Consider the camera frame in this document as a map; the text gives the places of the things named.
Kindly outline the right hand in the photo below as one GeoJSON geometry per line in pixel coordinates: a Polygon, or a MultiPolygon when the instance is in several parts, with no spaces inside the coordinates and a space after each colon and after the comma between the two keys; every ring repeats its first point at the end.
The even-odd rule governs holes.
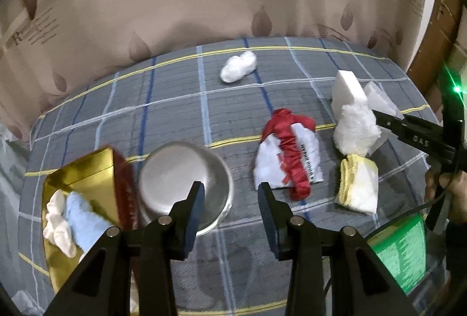
{"type": "Polygon", "coordinates": [[[466,173],[459,171],[456,174],[441,174],[441,164],[436,160],[428,160],[430,166],[425,174],[425,200],[431,201],[435,198],[438,185],[452,195],[449,209],[449,220],[455,224],[466,223],[466,173]]]}

